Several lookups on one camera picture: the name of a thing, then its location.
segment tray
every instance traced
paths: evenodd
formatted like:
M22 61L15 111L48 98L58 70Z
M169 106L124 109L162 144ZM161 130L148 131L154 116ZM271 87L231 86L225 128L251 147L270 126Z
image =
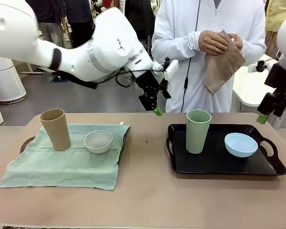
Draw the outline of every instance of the tray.
M230 154L225 148L225 136L234 132L251 136L259 145L257 152L248 158L238 158ZM264 138L251 125L210 125L204 149L202 153L196 155L186 150L185 139L185 124L172 124L168 127L166 146L172 169L177 173L259 176L286 174L286 168L278 157L276 145ZM265 148L260 145L263 141L270 144L273 156L268 156Z

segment beige cup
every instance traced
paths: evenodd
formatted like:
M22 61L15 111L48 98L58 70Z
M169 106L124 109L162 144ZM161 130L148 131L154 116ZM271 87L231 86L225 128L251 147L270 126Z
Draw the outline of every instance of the beige cup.
M47 131L56 151L64 151L71 146L65 112L52 109L41 114L40 120Z

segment light blue bowl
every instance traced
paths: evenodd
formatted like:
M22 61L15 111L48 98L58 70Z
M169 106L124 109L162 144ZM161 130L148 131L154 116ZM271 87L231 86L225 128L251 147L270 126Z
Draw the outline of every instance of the light blue bowl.
M248 135L231 133L225 137L225 147L234 156L249 157L257 151L258 144Z

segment white bowl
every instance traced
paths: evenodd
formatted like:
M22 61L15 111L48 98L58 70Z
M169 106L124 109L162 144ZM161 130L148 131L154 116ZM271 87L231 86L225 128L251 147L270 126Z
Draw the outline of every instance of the white bowl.
M86 148L94 154L102 154L110 149L113 135L105 130L99 130L88 134L84 139Z
M248 135L231 133L225 137L225 147L234 156L249 157L257 151L258 144Z

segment person in background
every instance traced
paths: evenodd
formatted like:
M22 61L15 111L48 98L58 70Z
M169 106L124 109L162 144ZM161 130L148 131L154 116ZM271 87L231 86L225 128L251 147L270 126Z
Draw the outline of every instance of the person in background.
M126 0L125 16L137 33L138 39L145 44L147 36L154 31L155 17L150 0Z
M286 20L286 0L270 0L266 17L266 54L276 59L278 48L276 36L283 22Z
M89 0L64 0L68 23L72 29L73 48L85 44L93 34L93 20Z
M172 98L167 100L167 112L230 112L234 78L214 95L203 82L205 55L227 51L227 41L218 35L223 30L234 38L247 65L257 62L266 51L263 1L163 0L155 21L152 55L160 63L166 57L179 60L168 85Z
M108 9L111 7L111 3L112 3L112 0L103 0L102 6Z
M120 0L113 0L113 7L120 8Z
M37 17L43 39L64 48L63 33L67 31L64 2L62 0L26 0L26 2Z

